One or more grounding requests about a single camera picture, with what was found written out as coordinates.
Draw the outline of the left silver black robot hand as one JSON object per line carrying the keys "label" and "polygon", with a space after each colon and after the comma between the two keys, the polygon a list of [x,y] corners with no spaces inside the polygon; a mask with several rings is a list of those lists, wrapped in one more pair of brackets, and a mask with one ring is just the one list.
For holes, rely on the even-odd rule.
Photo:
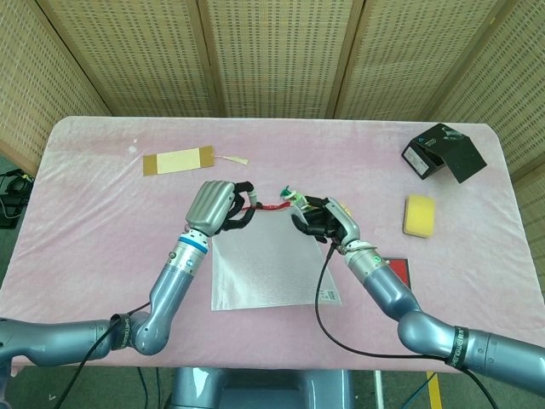
{"label": "left silver black robot hand", "polygon": [[206,181],[186,214],[186,224],[208,237],[242,229],[250,223],[258,204],[249,181]]}

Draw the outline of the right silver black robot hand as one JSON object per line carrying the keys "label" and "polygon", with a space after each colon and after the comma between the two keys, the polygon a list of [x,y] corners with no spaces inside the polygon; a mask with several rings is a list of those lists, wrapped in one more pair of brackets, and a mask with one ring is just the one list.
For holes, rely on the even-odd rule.
{"label": "right silver black robot hand", "polygon": [[352,242],[360,240],[359,225],[335,199],[311,196],[305,199],[311,209],[304,211],[301,216],[291,216],[299,232],[323,244],[330,240],[341,254],[346,253]]}

